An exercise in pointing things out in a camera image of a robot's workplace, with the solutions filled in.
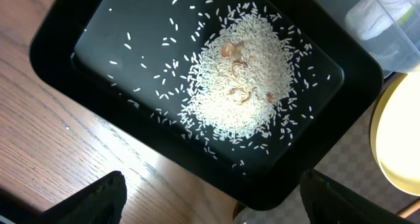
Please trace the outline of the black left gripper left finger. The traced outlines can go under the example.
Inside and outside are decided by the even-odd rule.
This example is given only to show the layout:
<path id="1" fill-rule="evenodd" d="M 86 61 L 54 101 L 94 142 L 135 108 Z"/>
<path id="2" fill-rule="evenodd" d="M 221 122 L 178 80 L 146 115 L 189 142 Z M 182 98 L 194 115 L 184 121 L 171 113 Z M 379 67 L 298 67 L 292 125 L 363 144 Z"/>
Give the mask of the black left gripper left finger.
<path id="1" fill-rule="evenodd" d="M 125 177 L 112 171 L 31 222 L 35 224 L 119 224 L 127 201 Z"/>

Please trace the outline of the clump of cooked rice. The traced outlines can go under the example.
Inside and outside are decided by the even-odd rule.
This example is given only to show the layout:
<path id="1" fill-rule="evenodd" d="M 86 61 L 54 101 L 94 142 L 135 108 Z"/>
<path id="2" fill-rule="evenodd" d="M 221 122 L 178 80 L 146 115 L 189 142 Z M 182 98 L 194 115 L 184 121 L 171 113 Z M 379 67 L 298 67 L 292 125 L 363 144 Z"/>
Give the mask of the clump of cooked rice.
<path id="1" fill-rule="evenodd" d="M 343 72 L 266 0 L 103 0 L 107 76 L 137 112 L 232 167 L 292 147 Z"/>

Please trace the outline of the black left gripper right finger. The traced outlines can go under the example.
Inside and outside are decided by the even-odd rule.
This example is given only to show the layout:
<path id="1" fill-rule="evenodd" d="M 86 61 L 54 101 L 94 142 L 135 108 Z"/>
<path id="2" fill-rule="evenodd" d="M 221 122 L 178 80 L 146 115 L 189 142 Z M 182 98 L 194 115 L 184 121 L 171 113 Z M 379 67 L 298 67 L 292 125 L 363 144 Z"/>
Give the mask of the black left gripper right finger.
<path id="1" fill-rule="evenodd" d="M 315 169 L 302 173 L 299 186 L 311 224 L 410 224 Z"/>

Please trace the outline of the yellow plate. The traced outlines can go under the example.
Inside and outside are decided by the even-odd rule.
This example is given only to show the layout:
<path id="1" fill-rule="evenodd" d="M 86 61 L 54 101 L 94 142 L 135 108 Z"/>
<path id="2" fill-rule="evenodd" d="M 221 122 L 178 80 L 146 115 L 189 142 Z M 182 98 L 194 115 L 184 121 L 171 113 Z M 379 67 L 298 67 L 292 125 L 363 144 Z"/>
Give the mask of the yellow plate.
<path id="1" fill-rule="evenodd" d="M 369 139 L 387 180 L 419 196 L 419 73 L 398 76 L 375 103 Z"/>

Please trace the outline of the white tissue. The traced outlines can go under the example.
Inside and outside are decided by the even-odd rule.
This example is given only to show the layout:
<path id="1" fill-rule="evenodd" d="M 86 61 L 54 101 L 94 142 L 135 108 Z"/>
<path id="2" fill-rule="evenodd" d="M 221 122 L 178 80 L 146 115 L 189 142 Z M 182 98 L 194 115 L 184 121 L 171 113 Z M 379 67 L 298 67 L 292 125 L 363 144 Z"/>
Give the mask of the white tissue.
<path id="1" fill-rule="evenodd" d="M 345 16 L 345 27 L 359 40 L 377 37 L 409 13 L 419 0 L 360 0 Z"/>

